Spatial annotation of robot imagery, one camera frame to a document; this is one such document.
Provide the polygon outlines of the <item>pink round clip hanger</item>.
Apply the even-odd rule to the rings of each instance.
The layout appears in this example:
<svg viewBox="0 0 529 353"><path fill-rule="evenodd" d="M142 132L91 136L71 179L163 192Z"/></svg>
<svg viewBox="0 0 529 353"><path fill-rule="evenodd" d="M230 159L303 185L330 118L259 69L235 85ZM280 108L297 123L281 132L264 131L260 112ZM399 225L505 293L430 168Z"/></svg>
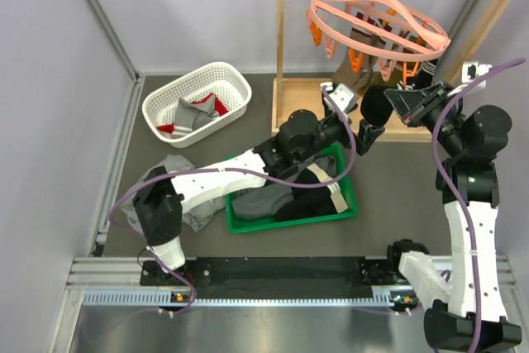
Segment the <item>pink round clip hanger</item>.
<svg viewBox="0 0 529 353"><path fill-rule="evenodd" d="M346 49L358 50L376 58L407 62L425 62L440 58L445 53L450 37L428 16L404 5L400 0L312 0L307 10L307 23L314 21L324 37L336 40ZM349 38L352 28L394 41L412 53L393 53ZM400 36L408 31L408 39Z"/></svg>

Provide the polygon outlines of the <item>red sock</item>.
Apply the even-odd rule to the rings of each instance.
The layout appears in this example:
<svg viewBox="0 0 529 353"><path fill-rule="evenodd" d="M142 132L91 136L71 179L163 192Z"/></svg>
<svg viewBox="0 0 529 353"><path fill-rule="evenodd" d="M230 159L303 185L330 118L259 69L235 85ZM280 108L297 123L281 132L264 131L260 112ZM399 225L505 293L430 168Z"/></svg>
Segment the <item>red sock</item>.
<svg viewBox="0 0 529 353"><path fill-rule="evenodd" d="M174 124L160 125L160 126L157 126L156 129L166 134L173 134L175 131Z"/></svg>
<svg viewBox="0 0 529 353"><path fill-rule="evenodd" d="M214 110L219 114L220 117L224 116L225 114L228 113L228 109L226 108L224 103L217 97L217 95L215 93L208 94L204 98L204 101L206 103L207 102L212 102L213 105L214 105Z"/></svg>

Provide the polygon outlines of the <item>grey striped sock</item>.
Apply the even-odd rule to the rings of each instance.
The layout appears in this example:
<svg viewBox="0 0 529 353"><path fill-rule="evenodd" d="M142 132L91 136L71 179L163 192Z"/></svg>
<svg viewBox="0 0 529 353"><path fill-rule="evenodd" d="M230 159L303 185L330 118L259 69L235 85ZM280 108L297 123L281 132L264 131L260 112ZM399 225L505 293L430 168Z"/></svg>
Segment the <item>grey striped sock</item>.
<svg viewBox="0 0 529 353"><path fill-rule="evenodd" d="M203 110L180 98L174 114L172 136L181 138L197 130L198 119L204 115Z"/></svg>
<svg viewBox="0 0 529 353"><path fill-rule="evenodd" d="M202 128L220 117L219 112L216 110L215 98L209 98L202 103L196 103L194 104L194 107L197 110L196 116L193 120L194 130Z"/></svg>

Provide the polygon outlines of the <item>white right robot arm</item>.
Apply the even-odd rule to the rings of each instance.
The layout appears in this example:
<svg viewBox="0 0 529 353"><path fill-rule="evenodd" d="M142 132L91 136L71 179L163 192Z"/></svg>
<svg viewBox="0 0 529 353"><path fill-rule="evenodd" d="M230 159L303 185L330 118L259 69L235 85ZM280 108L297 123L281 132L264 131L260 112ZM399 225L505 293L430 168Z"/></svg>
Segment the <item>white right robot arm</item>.
<svg viewBox="0 0 529 353"><path fill-rule="evenodd" d="M464 117L461 96L444 83L387 89L384 95L405 126L431 133L436 188L451 239L450 278L417 244L402 241L392 247L387 276L412 286L425 309L424 333L433 350L504 352L520 345L522 329L508 320L499 292L495 249L500 197L494 161L508 143L512 119L494 105Z"/></svg>

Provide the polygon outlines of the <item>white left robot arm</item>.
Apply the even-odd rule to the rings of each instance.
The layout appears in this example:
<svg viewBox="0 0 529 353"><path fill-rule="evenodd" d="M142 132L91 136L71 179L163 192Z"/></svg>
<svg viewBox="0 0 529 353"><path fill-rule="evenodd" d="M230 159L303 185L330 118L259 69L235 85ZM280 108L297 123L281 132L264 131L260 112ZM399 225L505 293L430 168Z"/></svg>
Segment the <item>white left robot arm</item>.
<svg viewBox="0 0 529 353"><path fill-rule="evenodd" d="M170 284L187 276L180 242L183 215L230 193L266 184L283 185L295 193L331 196L339 190L344 173L329 178L311 159L339 142L363 155L384 133L382 122L361 119L357 133L342 112L317 120L309 111L296 111L277 135L229 160L205 168L167 172L158 167L139 184L132 204L146 244L160 262L159 274Z"/></svg>

